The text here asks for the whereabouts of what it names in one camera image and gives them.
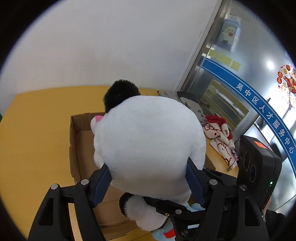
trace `light blue plush toy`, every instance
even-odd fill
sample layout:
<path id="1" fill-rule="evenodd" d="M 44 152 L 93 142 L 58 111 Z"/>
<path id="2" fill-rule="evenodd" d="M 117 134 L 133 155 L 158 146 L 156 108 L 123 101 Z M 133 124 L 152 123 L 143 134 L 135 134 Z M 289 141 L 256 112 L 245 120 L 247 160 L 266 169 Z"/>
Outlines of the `light blue plush toy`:
<path id="1" fill-rule="evenodd" d="M 186 208 L 191 212 L 204 210 L 204 208 L 202 208 L 198 203 L 194 203 L 191 206 L 187 204 Z M 152 232 L 152 236 L 158 241 L 175 241 L 175 231 L 172 221 L 168 219 L 167 223 L 162 229 L 157 229 Z"/>

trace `black sleeve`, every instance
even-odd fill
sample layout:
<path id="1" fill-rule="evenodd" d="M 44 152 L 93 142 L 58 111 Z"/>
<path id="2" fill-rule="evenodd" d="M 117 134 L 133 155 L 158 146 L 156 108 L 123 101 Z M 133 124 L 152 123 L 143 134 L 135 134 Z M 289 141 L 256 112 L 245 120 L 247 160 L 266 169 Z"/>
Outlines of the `black sleeve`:
<path id="1" fill-rule="evenodd" d="M 268 231 L 269 238 L 271 239 L 281 223 L 286 219 L 285 215 L 281 213 L 276 213 L 275 211 L 266 210 L 265 213 L 265 224 Z"/>

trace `white plush toy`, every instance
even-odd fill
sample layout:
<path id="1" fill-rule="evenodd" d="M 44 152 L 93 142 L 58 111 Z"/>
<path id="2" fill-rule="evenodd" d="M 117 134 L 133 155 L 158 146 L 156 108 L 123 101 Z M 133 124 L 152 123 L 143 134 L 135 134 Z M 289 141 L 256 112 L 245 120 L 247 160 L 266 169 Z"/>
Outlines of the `white plush toy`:
<path id="1" fill-rule="evenodd" d="M 143 230 L 161 227 L 166 216 L 143 196 L 186 205 L 191 191 L 185 179 L 187 159 L 198 169 L 206 141 L 196 115 L 182 103 L 141 96 L 127 80 L 116 81 L 104 96 L 106 114 L 94 117 L 94 161 L 108 166 L 111 185 L 126 192 L 122 213 Z"/>

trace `cardboard box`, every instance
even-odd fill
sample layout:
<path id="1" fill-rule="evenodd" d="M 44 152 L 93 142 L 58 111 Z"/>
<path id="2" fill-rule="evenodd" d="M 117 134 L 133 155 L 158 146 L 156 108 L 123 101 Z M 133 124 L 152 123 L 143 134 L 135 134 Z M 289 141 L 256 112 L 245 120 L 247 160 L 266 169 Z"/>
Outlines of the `cardboard box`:
<path id="1" fill-rule="evenodd" d="M 75 183 L 89 178 L 98 167 L 94 163 L 94 135 L 90 122 L 96 115 L 104 113 L 86 113 L 71 116 L 70 123 L 70 169 Z M 137 228 L 134 221 L 122 215 L 119 199 L 122 191 L 109 186 L 102 203 L 94 208 L 97 221 L 106 240 L 118 238 Z"/>

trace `person's hand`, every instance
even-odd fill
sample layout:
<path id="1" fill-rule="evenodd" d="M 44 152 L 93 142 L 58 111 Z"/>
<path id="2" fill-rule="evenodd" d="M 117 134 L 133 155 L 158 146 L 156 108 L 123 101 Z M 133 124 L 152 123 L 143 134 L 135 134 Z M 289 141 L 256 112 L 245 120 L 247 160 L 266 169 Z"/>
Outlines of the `person's hand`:
<path id="1" fill-rule="evenodd" d="M 264 215 L 265 215 L 266 210 L 268 209 L 268 207 L 269 207 L 269 205 L 270 205 L 270 203 L 271 203 L 271 200 L 272 200 L 272 198 L 270 197 L 269 200 L 268 200 L 268 202 L 267 202 L 267 204 L 266 204 L 266 206 L 265 206 L 265 208 L 263 209 L 263 213 L 264 213 Z"/>

